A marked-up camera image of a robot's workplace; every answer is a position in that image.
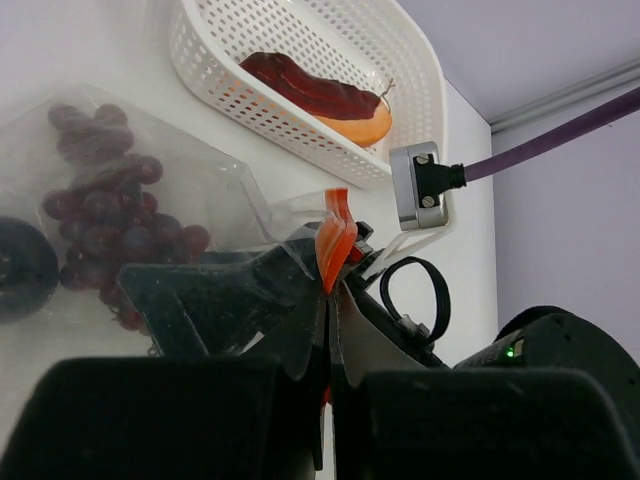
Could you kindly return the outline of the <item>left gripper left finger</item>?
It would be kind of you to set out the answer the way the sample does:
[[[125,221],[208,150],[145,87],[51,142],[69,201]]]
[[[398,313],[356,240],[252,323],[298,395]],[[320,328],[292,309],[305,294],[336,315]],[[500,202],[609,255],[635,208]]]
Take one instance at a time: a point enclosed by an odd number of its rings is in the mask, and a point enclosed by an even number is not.
[[[79,358],[36,385],[5,479],[312,479],[324,466],[324,354]]]

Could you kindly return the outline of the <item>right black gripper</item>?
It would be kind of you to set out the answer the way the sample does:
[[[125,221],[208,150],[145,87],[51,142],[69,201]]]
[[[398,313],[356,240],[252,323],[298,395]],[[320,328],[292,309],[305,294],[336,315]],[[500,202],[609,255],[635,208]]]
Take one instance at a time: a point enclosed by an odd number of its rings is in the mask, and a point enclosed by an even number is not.
[[[450,292],[444,276],[431,262],[407,256],[383,268],[380,273],[365,277],[365,270],[382,252],[368,243],[374,233],[369,224],[358,221],[356,227],[356,241],[347,257],[345,282],[360,312],[402,353],[424,367],[446,368],[447,365],[434,353],[435,342],[446,333],[450,324]],[[412,264],[420,266],[431,281],[435,300],[435,318],[431,328],[414,322],[406,314],[402,315],[389,291],[392,276]]]

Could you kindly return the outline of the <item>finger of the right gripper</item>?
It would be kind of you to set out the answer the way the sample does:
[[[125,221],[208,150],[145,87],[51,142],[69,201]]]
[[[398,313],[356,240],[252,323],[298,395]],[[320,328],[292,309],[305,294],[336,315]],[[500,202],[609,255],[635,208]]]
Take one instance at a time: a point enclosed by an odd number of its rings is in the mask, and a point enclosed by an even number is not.
[[[206,252],[192,264],[127,264],[118,276],[158,355],[239,354],[280,324],[319,284],[315,242]]]

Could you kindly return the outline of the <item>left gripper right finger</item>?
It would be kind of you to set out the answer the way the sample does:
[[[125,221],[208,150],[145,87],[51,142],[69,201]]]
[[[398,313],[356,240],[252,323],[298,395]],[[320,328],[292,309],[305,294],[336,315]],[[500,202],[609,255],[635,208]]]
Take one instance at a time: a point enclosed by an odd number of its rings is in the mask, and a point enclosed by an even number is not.
[[[571,369],[426,368],[340,287],[330,304],[339,479],[635,479],[610,396]]]

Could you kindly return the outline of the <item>fake orange food piece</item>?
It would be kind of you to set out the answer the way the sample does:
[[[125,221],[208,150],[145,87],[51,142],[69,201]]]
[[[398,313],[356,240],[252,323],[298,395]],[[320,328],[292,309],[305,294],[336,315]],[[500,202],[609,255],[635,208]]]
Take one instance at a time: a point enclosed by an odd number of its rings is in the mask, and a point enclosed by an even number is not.
[[[392,128],[387,91],[376,94],[311,75],[291,57],[276,52],[255,52],[240,67],[360,147],[381,141]]]

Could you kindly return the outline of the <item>fake purple grapes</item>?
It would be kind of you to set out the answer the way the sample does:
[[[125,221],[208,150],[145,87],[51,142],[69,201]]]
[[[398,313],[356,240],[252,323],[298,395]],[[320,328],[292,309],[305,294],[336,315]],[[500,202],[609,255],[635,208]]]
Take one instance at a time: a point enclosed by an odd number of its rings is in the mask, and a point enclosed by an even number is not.
[[[69,244],[60,283],[71,291],[96,291],[123,329],[145,335],[142,316],[117,282],[120,271],[128,263],[191,263],[209,249],[211,234],[160,211],[148,188],[162,179],[164,167],[155,156],[133,152],[134,134],[122,108],[105,103],[88,115],[57,103],[47,119],[57,132],[59,155],[80,169],[67,188],[42,201]]]

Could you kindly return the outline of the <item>clear zip top bag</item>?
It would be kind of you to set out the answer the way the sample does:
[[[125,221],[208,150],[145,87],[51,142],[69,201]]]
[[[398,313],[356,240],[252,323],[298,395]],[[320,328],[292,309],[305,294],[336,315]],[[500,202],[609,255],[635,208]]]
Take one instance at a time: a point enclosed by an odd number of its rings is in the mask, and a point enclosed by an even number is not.
[[[268,205],[247,166],[89,88],[1,118],[1,321],[101,316],[147,335],[131,264],[280,253],[332,288],[358,234],[344,188]]]

